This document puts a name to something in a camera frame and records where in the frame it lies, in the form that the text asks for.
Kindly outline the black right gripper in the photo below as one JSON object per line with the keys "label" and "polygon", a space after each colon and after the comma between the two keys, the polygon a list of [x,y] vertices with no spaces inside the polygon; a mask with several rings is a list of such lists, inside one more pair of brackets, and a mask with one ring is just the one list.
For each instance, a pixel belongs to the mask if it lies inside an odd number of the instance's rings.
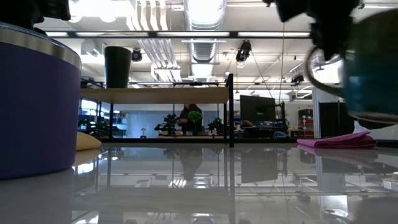
{"label": "black right gripper", "polygon": [[316,22],[310,28],[313,46],[310,56],[317,50],[325,60],[342,53],[346,47],[351,12],[359,0],[262,0],[267,7],[275,4],[279,18],[287,22],[295,16],[306,14]]}

